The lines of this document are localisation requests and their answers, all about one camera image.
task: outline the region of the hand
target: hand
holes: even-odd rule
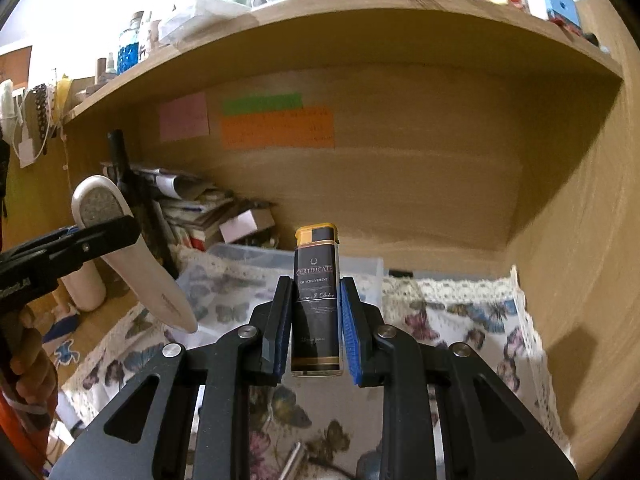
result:
[[[34,328],[37,324],[43,332],[52,325],[52,315],[42,318],[36,323],[35,316],[29,307],[20,313],[20,320],[25,325],[20,347],[11,359],[10,366],[14,374],[20,376],[16,391],[28,404],[43,404],[56,389],[56,369],[42,349],[42,336]]]

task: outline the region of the orange sleeve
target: orange sleeve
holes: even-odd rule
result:
[[[47,406],[51,416],[56,411],[58,404],[58,389],[56,388],[49,400]],[[49,439],[49,428],[45,428],[37,433],[27,433],[24,431],[20,420],[15,415],[14,410],[9,407],[0,394],[0,427],[4,434],[9,438],[15,449],[38,476],[42,476],[42,469],[47,458],[47,442]]]

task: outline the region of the white hair removal device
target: white hair removal device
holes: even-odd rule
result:
[[[101,175],[80,183],[71,200],[71,211],[78,227],[89,227],[123,215],[133,216],[118,187]],[[198,323],[180,287],[156,261],[142,235],[135,244],[105,254],[102,259],[133,290],[140,302],[159,320],[187,332]]]

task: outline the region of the pink sticky note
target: pink sticky note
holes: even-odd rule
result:
[[[209,135],[204,92],[180,97],[158,106],[160,142]]]

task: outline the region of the yellow lighter top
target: yellow lighter top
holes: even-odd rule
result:
[[[296,240],[297,247],[329,240],[338,243],[338,228],[334,224],[305,225],[296,231]]]

